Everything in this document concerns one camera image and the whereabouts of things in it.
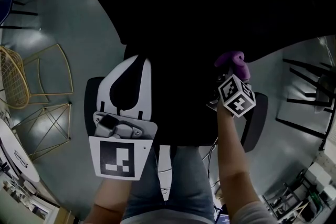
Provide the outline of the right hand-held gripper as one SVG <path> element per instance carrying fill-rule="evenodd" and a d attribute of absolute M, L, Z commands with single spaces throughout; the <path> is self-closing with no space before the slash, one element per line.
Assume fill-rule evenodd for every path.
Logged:
<path fill-rule="evenodd" d="M 256 106 L 256 98 L 251 85 L 232 74 L 218 86 L 215 97 L 207 106 L 217 111 L 218 103 L 239 118 Z"/>

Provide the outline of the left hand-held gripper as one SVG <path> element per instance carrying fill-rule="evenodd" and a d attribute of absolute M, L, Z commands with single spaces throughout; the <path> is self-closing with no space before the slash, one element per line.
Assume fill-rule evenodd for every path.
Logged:
<path fill-rule="evenodd" d="M 100 112 L 93 115 L 96 129 L 94 135 L 89 136 L 98 177 L 141 178 L 158 130 L 157 125 L 149 121 L 152 115 L 151 78 L 150 61 L 133 56 L 118 64 L 101 81 L 97 95 Z"/>

